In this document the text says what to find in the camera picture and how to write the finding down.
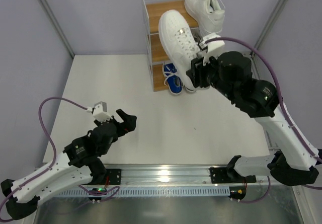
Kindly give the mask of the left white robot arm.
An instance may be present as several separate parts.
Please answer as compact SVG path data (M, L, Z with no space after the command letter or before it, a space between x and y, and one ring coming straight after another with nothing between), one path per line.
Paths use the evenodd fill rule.
M100 105L86 111L95 119L93 130L74 139L53 162L27 177L1 182L7 198L5 207L13 220L31 215L49 198L71 187L103 182L107 171L100 157L107 154L118 138L135 130L137 117L118 109L116 112L123 120L118 122Z

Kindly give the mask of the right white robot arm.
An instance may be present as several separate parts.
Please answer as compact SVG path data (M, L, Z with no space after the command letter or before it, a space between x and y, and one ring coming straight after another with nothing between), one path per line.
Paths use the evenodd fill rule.
M226 166L231 180L247 176L271 176L287 186L313 184L320 150L305 148L299 140L300 131L286 120L289 115L278 98L276 87L265 80L253 78L251 60L241 53L230 51L208 63L195 58L187 76L196 87L213 87L231 104L259 123L275 137L279 150L270 156L234 156Z

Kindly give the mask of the blue canvas sneaker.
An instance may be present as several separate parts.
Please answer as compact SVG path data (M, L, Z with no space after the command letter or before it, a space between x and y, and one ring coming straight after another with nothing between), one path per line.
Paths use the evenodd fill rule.
M164 85L168 86L173 95L179 95L183 90L183 84L173 63L163 63Z
M196 92L196 88L195 87L190 87L190 86L185 86L185 89L188 93L194 93Z

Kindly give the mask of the white sneaker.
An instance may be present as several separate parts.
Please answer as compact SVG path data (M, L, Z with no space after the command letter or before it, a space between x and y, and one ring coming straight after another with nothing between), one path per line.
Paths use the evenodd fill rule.
M197 57L200 49L185 18L177 10L166 11L159 20L158 34L162 47L177 69L184 87L195 87L186 72L191 69L191 61Z
M187 13L198 23L200 34L219 34L223 28L225 10L218 0L185 0Z

